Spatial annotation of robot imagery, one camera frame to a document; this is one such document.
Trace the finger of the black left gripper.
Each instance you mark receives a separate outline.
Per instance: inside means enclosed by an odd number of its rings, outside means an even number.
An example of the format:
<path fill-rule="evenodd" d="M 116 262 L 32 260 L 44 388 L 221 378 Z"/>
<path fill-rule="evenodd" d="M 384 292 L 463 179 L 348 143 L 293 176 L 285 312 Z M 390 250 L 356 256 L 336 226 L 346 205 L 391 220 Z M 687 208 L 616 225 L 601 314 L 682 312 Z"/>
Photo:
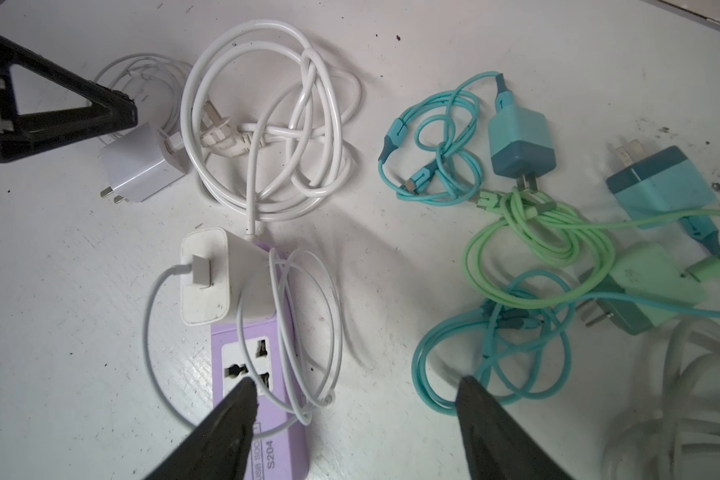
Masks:
<path fill-rule="evenodd" d="M 13 66 L 37 74 L 90 104 L 21 114 L 13 86 Z M 0 164 L 137 125 L 137 106 L 126 94 L 86 80 L 0 35 Z"/>

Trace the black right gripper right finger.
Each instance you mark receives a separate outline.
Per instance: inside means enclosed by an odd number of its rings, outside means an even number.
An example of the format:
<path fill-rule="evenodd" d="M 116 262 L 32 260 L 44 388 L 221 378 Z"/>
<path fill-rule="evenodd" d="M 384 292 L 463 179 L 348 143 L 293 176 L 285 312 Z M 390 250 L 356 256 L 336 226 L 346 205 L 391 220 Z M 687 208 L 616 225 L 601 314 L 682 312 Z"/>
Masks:
<path fill-rule="evenodd" d="M 474 377 L 460 380 L 455 407 L 473 479 L 570 477 Z"/>

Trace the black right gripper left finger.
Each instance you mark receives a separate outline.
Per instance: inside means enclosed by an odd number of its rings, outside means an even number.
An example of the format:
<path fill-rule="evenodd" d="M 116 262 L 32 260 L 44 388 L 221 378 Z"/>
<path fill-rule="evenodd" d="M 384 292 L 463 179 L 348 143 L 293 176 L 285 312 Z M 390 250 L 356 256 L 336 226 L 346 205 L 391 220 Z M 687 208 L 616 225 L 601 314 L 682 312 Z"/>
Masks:
<path fill-rule="evenodd" d="M 147 477 L 242 479 L 253 442 L 257 387 L 242 380 Z"/>

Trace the purple power strip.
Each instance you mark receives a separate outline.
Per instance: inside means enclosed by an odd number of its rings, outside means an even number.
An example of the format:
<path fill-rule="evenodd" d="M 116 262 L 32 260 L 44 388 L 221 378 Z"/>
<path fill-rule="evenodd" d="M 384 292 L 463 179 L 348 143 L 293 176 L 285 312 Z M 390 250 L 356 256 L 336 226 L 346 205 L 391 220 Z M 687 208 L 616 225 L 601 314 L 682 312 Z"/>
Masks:
<path fill-rule="evenodd" d="M 280 345 L 278 320 L 290 340 L 295 339 L 291 302 L 281 302 L 282 312 L 267 320 L 245 322 L 242 313 L 233 323 L 211 326 L 213 401 L 219 403 L 242 380 L 257 373 L 257 416 L 247 460 L 246 479 L 304 479 L 309 470 L 305 426 L 274 401 L 290 404 L 284 368 L 288 365 Z M 262 433 L 272 432 L 265 438 Z"/>

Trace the white labelled adapter with cable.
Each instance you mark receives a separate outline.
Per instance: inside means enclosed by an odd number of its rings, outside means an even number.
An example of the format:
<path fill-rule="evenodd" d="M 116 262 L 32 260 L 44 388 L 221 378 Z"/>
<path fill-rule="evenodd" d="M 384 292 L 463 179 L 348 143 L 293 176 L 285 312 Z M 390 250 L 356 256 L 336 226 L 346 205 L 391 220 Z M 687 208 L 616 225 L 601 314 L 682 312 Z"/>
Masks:
<path fill-rule="evenodd" d="M 133 53 L 108 63 L 92 81 L 99 83 L 111 73 L 112 78 L 104 86 L 125 93 L 137 105 L 143 104 L 152 90 L 164 89 L 168 110 L 158 126 L 163 133 L 170 135 L 177 131 L 179 125 L 181 98 L 192 67 L 189 62 L 159 53 Z"/>

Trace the white charger plug adapter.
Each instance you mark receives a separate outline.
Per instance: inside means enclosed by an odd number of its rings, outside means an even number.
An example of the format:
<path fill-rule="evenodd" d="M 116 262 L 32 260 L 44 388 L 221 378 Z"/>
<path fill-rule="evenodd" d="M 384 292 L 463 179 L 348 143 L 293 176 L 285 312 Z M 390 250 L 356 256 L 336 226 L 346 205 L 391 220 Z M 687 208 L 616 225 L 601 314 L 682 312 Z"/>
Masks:
<path fill-rule="evenodd" d="M 191 267 L 181 276 L 183 323 L 233 323 L 238 312 L 250 323 L 272 318 L 275 302 L 269 250 L 263 243 L 249 242 L 220 227 L 188 234 L 180 248 L 180 263 Z"/>

